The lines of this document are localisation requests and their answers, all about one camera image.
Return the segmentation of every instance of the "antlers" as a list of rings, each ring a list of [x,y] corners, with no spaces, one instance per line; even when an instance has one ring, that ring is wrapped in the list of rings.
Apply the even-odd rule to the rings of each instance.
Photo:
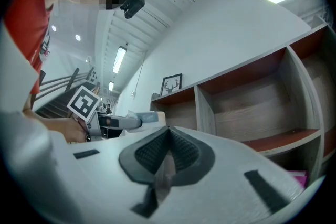
[[[168,81],[166,81],[166,83],[164,84],[163,88],[165,88],[168,93],[171,93],[173,91],[173,89],[175,89],[176,87],[178,87],[180,85],[180,83],[179,83],[179,81],[177,79],[175,79],[175,83],[176,83],[176,85],[172,86],[172,88],[170,89],[169,87],[167,88]]]

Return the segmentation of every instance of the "white wall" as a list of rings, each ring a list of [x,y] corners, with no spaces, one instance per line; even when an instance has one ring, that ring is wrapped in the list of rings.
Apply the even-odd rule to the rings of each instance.
[[[267,0],[199,0],[171,27],[119,97],[116,115],[147,111],[162,79],[182,73],[183,87],[277,47],[310,27]]]
[[[48,59],[42,65],[42,70],[46,73],[46,76],[44,77],[43,81],[49,81],[53,79],[59,79],[62,77],[70,76],[74,73],[77,67],[79,68],[79,73],[89,72],[91,68],[91,66],[85,61],[82,61],[68,54],[66,51],[56,46],[52,40],[50,41],[49,51],[50,54],[48,56]],[[80,80],[77,83],[74,83],[72,85],[72,88],[84,82],[85,80]],[[48,94],[47,96],[37,100],[34,103],[33,110],[39,109],[41,106],[43,106],[50,100],[54,99],[56,96],[64,93],[65,88],[66,87],[56,90],[53,93]]]

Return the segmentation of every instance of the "black camera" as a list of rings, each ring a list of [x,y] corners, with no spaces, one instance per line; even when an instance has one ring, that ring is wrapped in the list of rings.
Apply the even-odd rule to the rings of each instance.
[[[145,6],[145,0],[127,0],[120,9],[124,11],[126,19],[132,18]]]

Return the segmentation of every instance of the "stair railing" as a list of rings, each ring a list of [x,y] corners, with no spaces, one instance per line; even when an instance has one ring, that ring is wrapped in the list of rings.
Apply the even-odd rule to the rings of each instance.
[[[70,76],[66,76],[66,77],[62,77],[62,78],[58,78],[58,79],[52,79],[52,80],[43,82],[43,78],[45,77],[45,73],[43,71],[41,71],[40,78],[39,78],[40,87],[45,86],[45,85],[48,85],[48,86],[44,87],[43,89],[40,90],[40,93],[43,93],[43,94],[39,95],[38,97],[36,97],[36,94],[31,95],[31,102],[30,102],[31,107],[33,107],[35,101],[45,97],[46,95],[48,95],[48,94],[50,94],[50,93],[52,93],[52,92],[54,92],[58,89],[66,87],[64,92],[67,92],[71,89],[71,86],[74,83],[82,81],[82,80],[89,80],[92,72],[93,72],[93,67],[90,69],[89,72],[86,72],[86,73],[79,73],[79,68],[76,68],[74,73]]]

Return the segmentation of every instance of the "picture frame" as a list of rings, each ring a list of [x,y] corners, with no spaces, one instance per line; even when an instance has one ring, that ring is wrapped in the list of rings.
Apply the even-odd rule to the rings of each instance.
[[[160,96],[165,96],[182,88],[182,74],[165,77],[162,80]]]

